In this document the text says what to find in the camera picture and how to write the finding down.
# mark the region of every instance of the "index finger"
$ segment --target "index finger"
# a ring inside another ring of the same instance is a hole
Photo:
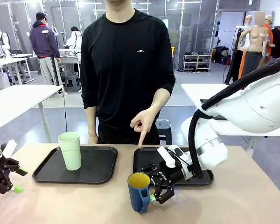
[[[146,136],[146,133],[147,133],[147,130],[143,130],[141,132],[139,143],[138,143],[138,147],[142,147],[142,144],[143,144],[144,138]]]

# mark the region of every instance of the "person in purple jacket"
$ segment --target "person in purple jacket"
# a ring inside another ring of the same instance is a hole
[[[58,50],[58,45],[55,40],[55,35],[53,31],[46,26],[46,14],[38,12],[36,14],[36,21],[33,24],[33,28],[30,30],[30,41],[32,45],[32,49],[35,52],[36,56],[39,58],[39,63],[42,71],[42,75],[44,77],[44,81],[47,84],[56,84],[55,75],[53,71],[53,65],[51,58],[49,57],[50,50],[49,46],[45,37],[45,34],[42,33],[44,30],[47,30],[50,35],[50,43],[54,53],[54,60],[57,70],[57,76],[59,80],[59,84],[62,84],[58,63],[61,62],[60,60],[60,53]],[[62,97],[63,95],[67,95],[66,92],[62,89],[63,93],[57,93],[58,97]]]

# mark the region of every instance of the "mug handle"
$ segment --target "mug handle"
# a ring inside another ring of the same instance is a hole
[[[142,207],[142,210],[140,211],[140,213],[145,213],[147,212],[147,208],[149,206],[149,203],[150,203],[150,195],[149,195],[149,191],[148,189],[138,189],[139,191],[139,194],[140,194],[140,197],[141,197],[141,200],[143,202],[143,207]]]

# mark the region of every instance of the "cup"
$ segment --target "cup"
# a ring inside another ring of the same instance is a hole
[[[133,173],[127,179],[131,204],[134,211],[147,212],[150,203],[150,178],[144,173]]]
[[[66,132],[58,136],[65,166],[73,171],[81,167],[80,137],[77,132]]]

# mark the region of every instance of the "hand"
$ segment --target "hand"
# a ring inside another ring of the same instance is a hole
[[[243,51],[243,52],[247,52],[248,49],[247,48],[239,48],[239,50]]]
[[[98,135],[96,133],[95,133],[95,135],[89,135],[88,144],[96,145],[97,143],[98,143]]]
[[[153,108],[148,108],[141,111],[137,116],[131,121],[131,127],[134,128],[135,132],[141,132],[138,147],[142,147],[143,140],[153,124],[156,112]]]

